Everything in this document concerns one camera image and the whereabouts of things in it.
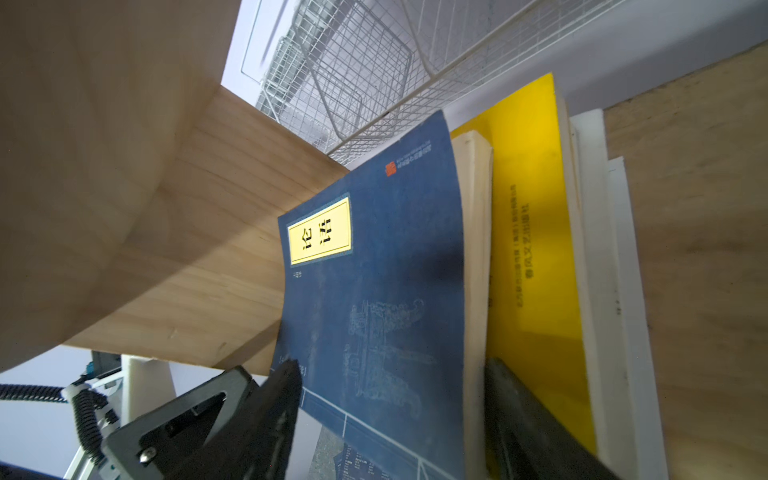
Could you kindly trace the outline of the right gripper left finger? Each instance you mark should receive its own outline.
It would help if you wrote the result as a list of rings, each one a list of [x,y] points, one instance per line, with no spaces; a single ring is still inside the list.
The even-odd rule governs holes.
[[[283,479],[302,394],[299,362],[287,360],[224,427],[169,479]]]

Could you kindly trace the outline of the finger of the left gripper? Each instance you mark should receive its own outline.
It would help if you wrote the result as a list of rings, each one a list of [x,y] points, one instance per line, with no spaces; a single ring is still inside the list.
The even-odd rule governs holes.
[[[258,389],[242,367],[227,370],[118,428],[102,452],[121,479],[165,479],[203,448]]]

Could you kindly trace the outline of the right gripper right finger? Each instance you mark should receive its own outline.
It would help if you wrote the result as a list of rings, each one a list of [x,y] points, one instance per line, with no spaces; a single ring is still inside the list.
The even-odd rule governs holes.
[[[500,479],[615,479],[499,358],[486,361],[485,427]]]

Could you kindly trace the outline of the white book black lettering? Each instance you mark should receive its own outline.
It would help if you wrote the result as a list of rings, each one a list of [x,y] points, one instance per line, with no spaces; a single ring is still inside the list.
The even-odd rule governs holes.
[[[669,476],[623,157],[600,109],[570,120],[582,331],[597,455],[622,479]]]

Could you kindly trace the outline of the yellow book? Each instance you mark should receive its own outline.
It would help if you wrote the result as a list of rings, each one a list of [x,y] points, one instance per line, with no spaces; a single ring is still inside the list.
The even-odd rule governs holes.
[[[494,155],[487,354],[597,453],[564,169],[565,111],[546,74],[451,135],[475,131]]]

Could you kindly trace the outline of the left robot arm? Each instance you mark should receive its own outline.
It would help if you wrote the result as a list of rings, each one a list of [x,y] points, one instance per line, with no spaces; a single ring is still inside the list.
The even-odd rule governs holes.
[[[117,388],[117,412],[127,412],[126,418],[133,420],[219,373],[217,369],[171,363],[169,373],[158,379],[129,379]],[[3,464],[61,478],[78,449],[74,417],[67,404],[1,403]]]

